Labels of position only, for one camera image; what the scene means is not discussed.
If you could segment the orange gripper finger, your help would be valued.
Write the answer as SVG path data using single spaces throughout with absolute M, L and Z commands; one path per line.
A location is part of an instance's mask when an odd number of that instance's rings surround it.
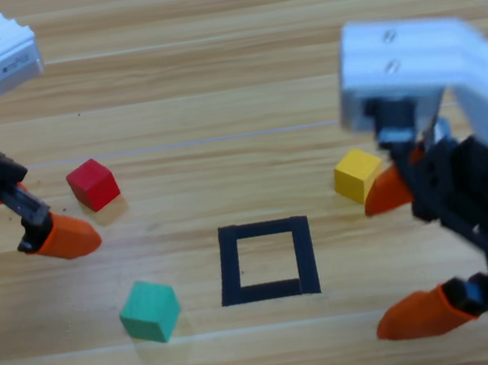
M 377 325 L 380 340 L 443 336 L 488 312 L 488 277 L 451 278 L 433 290 L 416 291 L 394 304 Z
M 373 217 L 390 212 L 413 200 L 411 189 L 403 181 L 395 163 L 376 176 L 373 186 L 366 196 L 365 215 Z
M 28 190 L 28 189 L 27 189 L 25 186 L 23 186 L 23 184 L 22 184 L 21 182 L 19 182 L 19 183 L 17 184 L 17 186 L 19 187 L 19 189 L 22 189 L 22 190 L 24 190 L 24 191 L 27 191 L 27 190 Z
M 81 258 L 102 244 L 94 227 L 74 217 L 48 213 L 45 223 L 34 227 L 24 222 L 26 253 L 60 259 Z

